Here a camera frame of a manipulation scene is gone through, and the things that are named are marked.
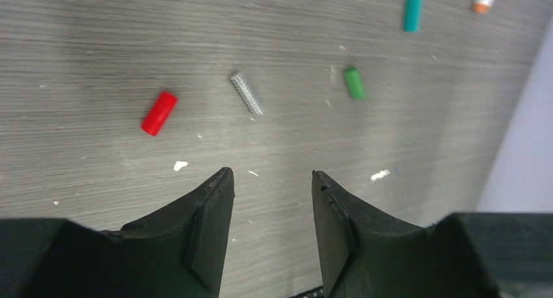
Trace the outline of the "green pen cap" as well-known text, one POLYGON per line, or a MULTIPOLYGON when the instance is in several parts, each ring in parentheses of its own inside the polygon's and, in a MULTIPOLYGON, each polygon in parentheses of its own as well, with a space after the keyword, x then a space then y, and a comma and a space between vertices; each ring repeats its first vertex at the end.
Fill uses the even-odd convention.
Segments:
POLYGON ((356 100, 365 99, 365 87, 358 69, 355 67, 347 67, 343 71, 343 76, 350 96, 356 100))

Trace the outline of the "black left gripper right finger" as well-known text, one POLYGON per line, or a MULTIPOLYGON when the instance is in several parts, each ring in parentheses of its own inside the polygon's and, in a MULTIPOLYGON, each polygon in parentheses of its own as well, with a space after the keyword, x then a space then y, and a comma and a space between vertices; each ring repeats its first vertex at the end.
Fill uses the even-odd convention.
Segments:
POLYGON ((451 213, 423 228, 312 174, 326 297, 551 297, 552 215, 451 213))

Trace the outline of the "red pen cap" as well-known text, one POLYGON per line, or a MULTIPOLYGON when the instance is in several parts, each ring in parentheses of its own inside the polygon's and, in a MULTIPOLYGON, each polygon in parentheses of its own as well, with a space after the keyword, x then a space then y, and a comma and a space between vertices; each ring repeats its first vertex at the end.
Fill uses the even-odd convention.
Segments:
POLYGON ((141 129, 150 136, 156 136, 168 120, 177 102, 178 98, 175 95, 162 91, 142 121, 141 129))

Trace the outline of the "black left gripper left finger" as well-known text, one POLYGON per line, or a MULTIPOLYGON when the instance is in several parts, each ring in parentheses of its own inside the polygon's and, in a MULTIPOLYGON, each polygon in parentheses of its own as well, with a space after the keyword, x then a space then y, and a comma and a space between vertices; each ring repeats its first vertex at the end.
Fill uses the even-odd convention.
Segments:
POLYGON ((234 197, 233 172, 222 168, 117 231, 4 218, 1 296, 218 297, 234 197))

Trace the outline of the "teal pen cap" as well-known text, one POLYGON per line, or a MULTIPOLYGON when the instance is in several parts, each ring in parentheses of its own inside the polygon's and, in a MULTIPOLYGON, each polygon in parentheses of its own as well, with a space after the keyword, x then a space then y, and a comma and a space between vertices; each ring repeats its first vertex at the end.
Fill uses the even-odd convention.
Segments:
POLYGON ((403 30, 405 32, 418 32, 422 16, 422 5, 423 0, 406 0, 403 22, 403 30))

